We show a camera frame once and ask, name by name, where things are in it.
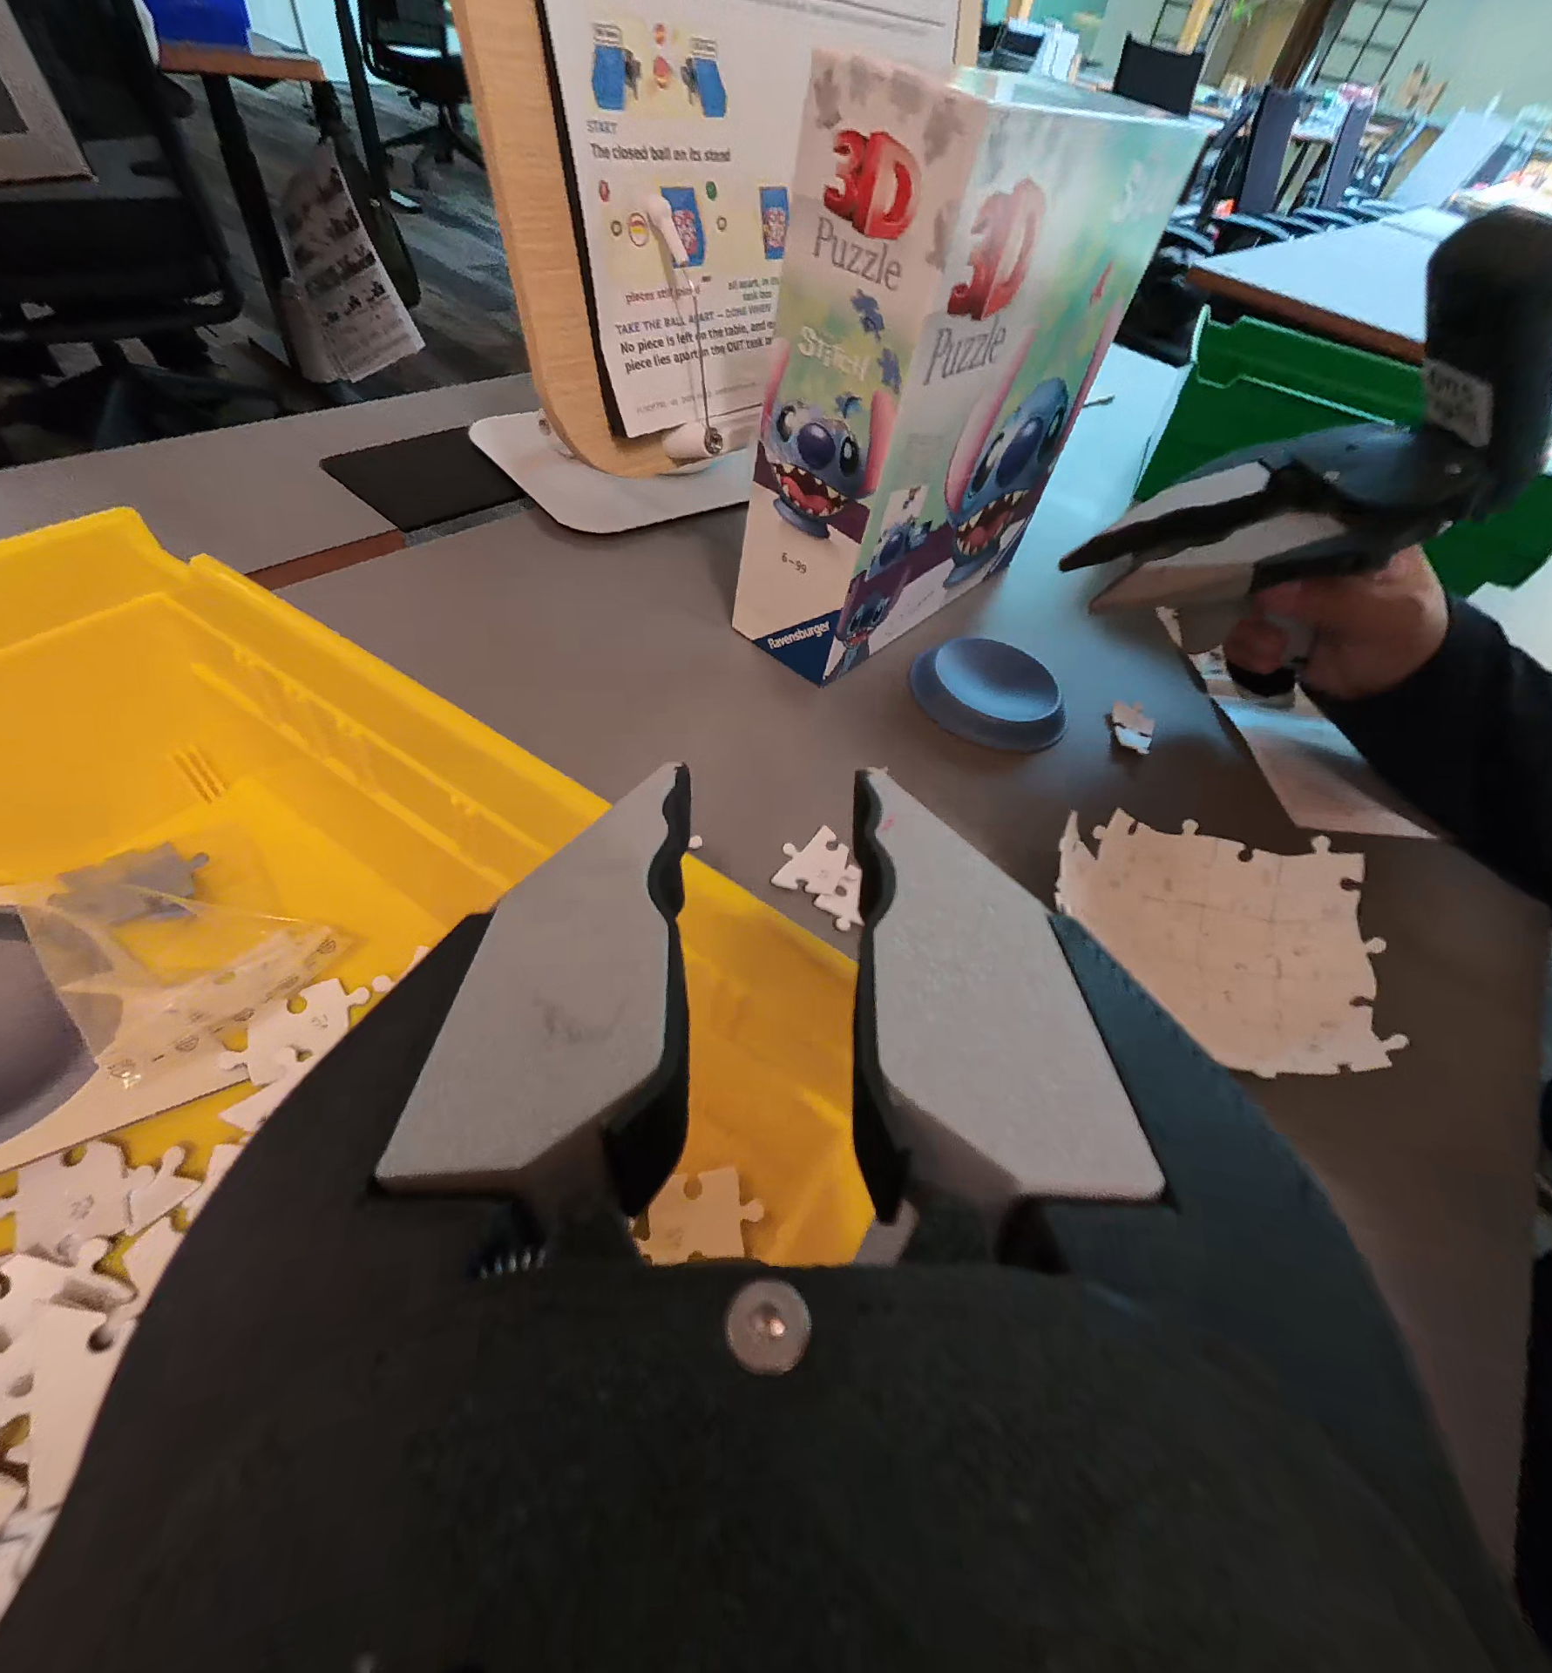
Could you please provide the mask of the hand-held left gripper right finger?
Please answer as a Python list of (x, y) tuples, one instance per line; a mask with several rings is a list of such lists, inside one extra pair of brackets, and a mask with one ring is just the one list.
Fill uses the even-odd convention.
[(1052, 927), (881, 767), (852, 784), (852, 1145), (877, 1223), (1145, 1205), (1165, 1179)]

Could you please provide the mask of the pile of white puzzle pieces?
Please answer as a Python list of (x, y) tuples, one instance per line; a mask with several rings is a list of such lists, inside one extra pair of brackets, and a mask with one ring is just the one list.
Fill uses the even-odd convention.
[[(0, 1670), (663, 1668), (679, 1559), (643, 1531), (723, 1382), (743, 1266), (648, 1268), (589, 1220), (373, 1182), (466, 994), (466, 919), (242, 1145), (128, 1298), (0, 1316)], [(657, 1606), (657, 1627), (639, 1608)]]

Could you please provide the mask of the white printed hanging sheet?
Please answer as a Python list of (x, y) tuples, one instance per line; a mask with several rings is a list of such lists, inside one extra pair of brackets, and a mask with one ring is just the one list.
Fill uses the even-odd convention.
[(287, 179), (282, 229), (283, 322), (309, 383), (355, 385), (423, 351), (334, 140), (321, 138)]

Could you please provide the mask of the black office chair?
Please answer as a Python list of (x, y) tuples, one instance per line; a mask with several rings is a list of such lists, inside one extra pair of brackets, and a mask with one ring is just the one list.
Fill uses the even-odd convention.
[(275, 414), (199, 330), (242, 310), (137, 4), (6, 4), (92, 181), (0, 187), (1, 426), (103, 451)]
[(414, 145), (410, 169), (419, 185), (427, 183), (432, 162), (450, 165), (466, 158), (482, 171), (480, 147), (461, 117), (469, 103), (469, 83), (459, 45), (452, 42), (450, 2), (357, 2), (355, 29), (366, 72), (407, 95), (418, 112), (432, 113), (430, 124), (380, 140), (382, 154)]

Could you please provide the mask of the instruction sign on stand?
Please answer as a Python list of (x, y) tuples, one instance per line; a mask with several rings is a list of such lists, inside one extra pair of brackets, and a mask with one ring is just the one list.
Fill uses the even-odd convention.
[[(638, 439), (618, 433), (596, 364), (541, 4), (452, 6), (528, 376), (548, 430), (571, 455), (605, 474), (655, 478), (668, 473), (663, 431)], [(959, 4), (954, 60), (936, 76), (974, 63), (981, 13), (981, 4)], [(757, 398), (747, 410), (707, 421), (723, 431), (729, 455), (750, 449)]]

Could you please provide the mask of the yellow plastic bin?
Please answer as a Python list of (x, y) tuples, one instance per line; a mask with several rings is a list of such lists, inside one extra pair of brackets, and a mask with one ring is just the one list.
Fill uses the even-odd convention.
[[(0, 1316), (106, 1313), (162, 1223), (187, 1230), (246, 1141), (455, 925), (604, 801), (130, 512), (0, 542), (0, 887), (117, 851), (208, 857), (224, 900), (360, 939), (237, 1041), (242, 1078), (0, 1171)], [(22, 1429), (0, 1418), (0, 1522)]]

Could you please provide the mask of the blue round plastic stand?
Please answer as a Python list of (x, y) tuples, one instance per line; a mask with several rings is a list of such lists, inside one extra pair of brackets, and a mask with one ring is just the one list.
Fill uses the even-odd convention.
[(1063, 692), (1043, 662), (997, 639), (949, 639), (909, 666), (916, 709), (954, 739), (1033, 755), (1061, 742)]

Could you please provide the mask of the green plastic crate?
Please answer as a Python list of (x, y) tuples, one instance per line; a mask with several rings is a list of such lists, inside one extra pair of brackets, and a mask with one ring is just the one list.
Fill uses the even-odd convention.
[[(1415, 367), (1290, 328), (1242, 319), (1197, 326), (1190, 372), (1140, 474), (1145, 499), (1247, 448), (1358, 423), (1415, 426)], [(1447, 592), (1517, 589), (1552, 558), (1552, 464), (1505, 512), (1426, 544)]]

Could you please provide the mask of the printed cardboard puzzle box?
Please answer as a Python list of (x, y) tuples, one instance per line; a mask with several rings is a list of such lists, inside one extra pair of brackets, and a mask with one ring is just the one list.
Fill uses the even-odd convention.
[(1203, 145), (1117, 95), (813, 49), (736, 635), (822, 687), (1009, 564)]

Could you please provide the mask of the clear plastic bag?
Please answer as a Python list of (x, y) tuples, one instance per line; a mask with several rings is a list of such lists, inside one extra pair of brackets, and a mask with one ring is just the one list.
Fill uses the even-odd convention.
[(158, 844), (21, 891), (46, 980), (96, 1070), (124, 1087), (223, 1046), (360, 943), (325, 918), (224, 900), (207, 869), (207, 853)]

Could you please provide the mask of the background wooden table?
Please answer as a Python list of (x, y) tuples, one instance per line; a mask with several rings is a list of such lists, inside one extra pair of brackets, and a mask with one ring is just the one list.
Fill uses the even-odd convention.
[(1240, 312), (1417, 365), (1426, 272), (1464, 219), (1422, 208), (1194, 263), (1188, 283)]

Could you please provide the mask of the white printed instruction sheet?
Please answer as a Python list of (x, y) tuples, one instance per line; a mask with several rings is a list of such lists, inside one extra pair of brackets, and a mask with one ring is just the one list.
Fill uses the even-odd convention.
[(1192, 650), (1177, 612), (1160, 607), (1154, 616), (1294, 826), (1308, 834), (1437, 839), (1303, 692), (1258, 698), (1244, 691), (1229, 680), (1219, 650)]

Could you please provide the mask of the white assembled puzzle ball section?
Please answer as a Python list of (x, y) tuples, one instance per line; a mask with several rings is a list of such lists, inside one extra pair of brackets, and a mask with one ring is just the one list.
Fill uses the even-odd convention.
[(1224, 1070), (1337, 1077), (1410, 1045), (1374, 1027), (1385, 944), (1358, 925), (1363, 877), (1324, 835), (1278, 855), (1194, 823), (1167, 834), (1115, 810), (1086, 832), (1068, 814), (1054, 903)]

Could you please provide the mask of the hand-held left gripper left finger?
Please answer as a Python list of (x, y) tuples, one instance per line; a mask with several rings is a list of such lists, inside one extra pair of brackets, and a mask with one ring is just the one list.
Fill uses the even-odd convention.
[(641, 1216), (680, 1161), (684, 764), (663, 764), (494, 905), (375, 1184)]

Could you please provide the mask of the person's right hand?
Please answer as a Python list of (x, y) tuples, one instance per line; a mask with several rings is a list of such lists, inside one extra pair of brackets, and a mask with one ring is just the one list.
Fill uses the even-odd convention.
[(1288, 673), (1319, 705), (1376, 698), (1440, 648), (1447, 598), (1421, 548), (1371, 573), (1294, 580), (1254, 594), (1222, 642), (1231, 676)]

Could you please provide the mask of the person's right forearm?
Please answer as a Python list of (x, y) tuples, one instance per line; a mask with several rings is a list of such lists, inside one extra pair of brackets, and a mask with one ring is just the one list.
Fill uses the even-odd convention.
[(1453, 599), (1405, 682), (1308, 698), (1392, 793), (1552, 916), (1552, 673), (1490, 617)]

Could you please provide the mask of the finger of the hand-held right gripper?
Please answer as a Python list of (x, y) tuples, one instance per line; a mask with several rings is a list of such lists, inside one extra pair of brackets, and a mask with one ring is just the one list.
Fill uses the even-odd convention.
[(1256, 571), (1301, 549), (1340, 540), (1347, 526), (1326, 514), (1272, 514), (1215, 540), (1131, 558), (1092, 599), (1092, 617), (1170, 612), (1186, 657), (1217, 650), (1245, 616)]
[(1276, 505), (1265, 458), (1219, 464), (1140, 501), (1110, 528), (1058, 560), (1061, 574), (1124, 564), (1129, 571), (1179, 558), (1262, 523)]

